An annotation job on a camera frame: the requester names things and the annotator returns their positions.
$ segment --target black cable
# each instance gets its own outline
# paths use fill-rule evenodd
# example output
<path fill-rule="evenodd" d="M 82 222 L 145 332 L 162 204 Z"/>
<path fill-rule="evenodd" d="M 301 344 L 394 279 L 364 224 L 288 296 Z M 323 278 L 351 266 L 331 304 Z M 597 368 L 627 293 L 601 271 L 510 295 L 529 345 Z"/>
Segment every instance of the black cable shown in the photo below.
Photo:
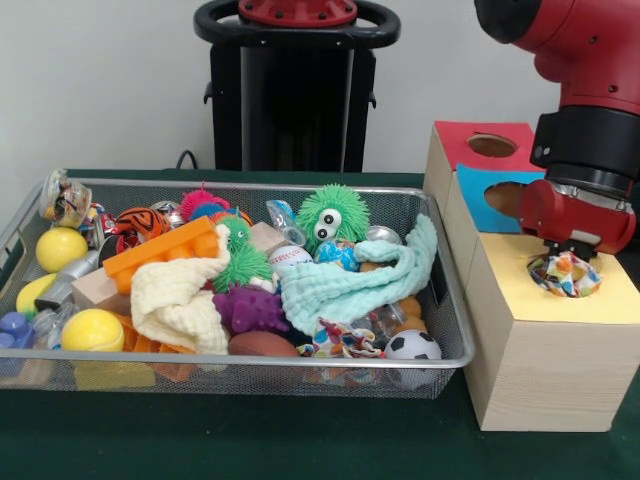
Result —
<path fill-rule="evenodd" d="M 191 165 L 193 165 L 194 170 L 198 170 L 198 162 L 196 161 L 196 156 L 193 154 L 191 150 L 185 150 L 180 154 L 180 158 L 178 158 L 178 163 L 176 164 L 176 168 L 182 168 L 182 162 L 184 162 L 185 157 L 189 157 L 191 159 Z"/>

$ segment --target white ball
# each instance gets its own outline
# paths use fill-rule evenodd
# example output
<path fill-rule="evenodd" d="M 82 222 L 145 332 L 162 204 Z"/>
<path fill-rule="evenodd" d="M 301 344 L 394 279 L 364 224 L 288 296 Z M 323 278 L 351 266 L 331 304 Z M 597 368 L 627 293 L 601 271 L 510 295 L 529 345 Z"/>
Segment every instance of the white ball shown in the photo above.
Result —
<path fill-rule="evenodd" d="M 436 341 L 420 330 L 406 330 L 395 335 L 384 349 L 386 358 L 391 360 L 441 360 L 442 350 Z M 435 369 L 391 369 L 387 373 L 389 380 L 402 390 L 416 390 L 438 380 L 439 371 Z"/>
<path fill-rule="evenodd" d="M 313 258 L 304 248 L 295 245 L 280 247 L 269 257 L 272 267 L 293 267 L 299 263 L 313 263 Z"/>

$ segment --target shape sorter box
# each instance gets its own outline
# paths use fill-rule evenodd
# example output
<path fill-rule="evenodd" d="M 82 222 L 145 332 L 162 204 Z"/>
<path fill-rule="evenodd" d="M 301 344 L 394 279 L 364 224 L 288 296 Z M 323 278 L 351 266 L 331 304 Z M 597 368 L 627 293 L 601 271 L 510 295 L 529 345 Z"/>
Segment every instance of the shape sorter box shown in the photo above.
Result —
<path fill-rule="evenodd" d="M 542 240 L 487 207 L 483 189 L 528 183 L 526 124 L 437 122 L 425 191 L 436 198 L 471 313 L 477 352 L 465 368 L 482 430 L 599 432 L 613 419 L 640 363 L 640 294 L 615 257 L 587 298 L 555 297 L 526 269 Z"/>

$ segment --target googly eye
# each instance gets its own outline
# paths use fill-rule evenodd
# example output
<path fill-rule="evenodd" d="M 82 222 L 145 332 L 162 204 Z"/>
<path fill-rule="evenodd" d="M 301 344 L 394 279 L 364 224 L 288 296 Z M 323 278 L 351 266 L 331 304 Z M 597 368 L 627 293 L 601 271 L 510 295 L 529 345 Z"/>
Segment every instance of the googly eye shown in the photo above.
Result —
<path fill-rule="evenodd" d="M 337 230 L 342 224 L 342 215 L 335 208 L 326 208 L 322 212 L 320 212 L 318 223 L 330 225 Z"/>
<path fill-rule="evenodd" d="M 336 229 L 318 222 L 313 233 L 318 240 L 327 240 L 336 236 Z"/>

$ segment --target green spiky ball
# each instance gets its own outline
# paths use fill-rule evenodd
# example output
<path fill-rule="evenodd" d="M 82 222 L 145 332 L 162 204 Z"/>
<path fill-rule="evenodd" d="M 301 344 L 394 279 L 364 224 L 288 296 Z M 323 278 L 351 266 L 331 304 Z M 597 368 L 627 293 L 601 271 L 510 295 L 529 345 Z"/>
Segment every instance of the green spiky ball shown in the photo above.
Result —
<path fill-rule="evenodd" d="M 235 215 L 222 216 L 215 221 L 216 225 L 225 225 L 229 231 L 227 249 L 232 253 L 239 251 L 251 238 L 251 228 L 246 220 Z"/>
<path fill-rule="evenodd" d="M 315 236 L 315 226 L 323 210 L 332 208 L 342 215 L 342 224 L 334 238 L 350 242 L 361 242 L 366 239 L 369 230 L 369 207 L 355 190 L 344 185 L 327 185 L 316 190 L 302 202 L 296 222 L 307 235 L 306 248 L 314 254 L 324 239 Z"/>
<path fill-rule="evenodd" d="M 229 266 L 224 272 L 213 279 L 213 286 L 217 293 L 227 293 L 234 285 L 249 285 L 253 277 L 271 280 L 272 276 L 267 254 L 245 243 L 231 255 Z"/>

